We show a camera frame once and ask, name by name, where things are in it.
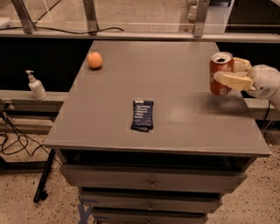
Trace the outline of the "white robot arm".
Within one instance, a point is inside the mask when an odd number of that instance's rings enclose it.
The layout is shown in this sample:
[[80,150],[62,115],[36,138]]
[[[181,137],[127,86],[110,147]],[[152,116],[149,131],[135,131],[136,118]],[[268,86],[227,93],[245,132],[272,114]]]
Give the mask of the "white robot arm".
[[280,110],[280,72],[272,66],[251,66],[248,60],[234,57],[234,71],[218,71],[213,78],[233,90],[268,100]]

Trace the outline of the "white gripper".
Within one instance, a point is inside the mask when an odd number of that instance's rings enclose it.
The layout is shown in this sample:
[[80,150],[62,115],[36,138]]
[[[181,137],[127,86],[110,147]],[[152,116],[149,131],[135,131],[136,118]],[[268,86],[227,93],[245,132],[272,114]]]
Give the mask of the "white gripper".
[[218,71],[213,77],[220,84],[237,91],[248,91],[255,98],[279,100],[280,72],[266,65],[251,67],[249,60],[234,57],[234,71],[237,73]]

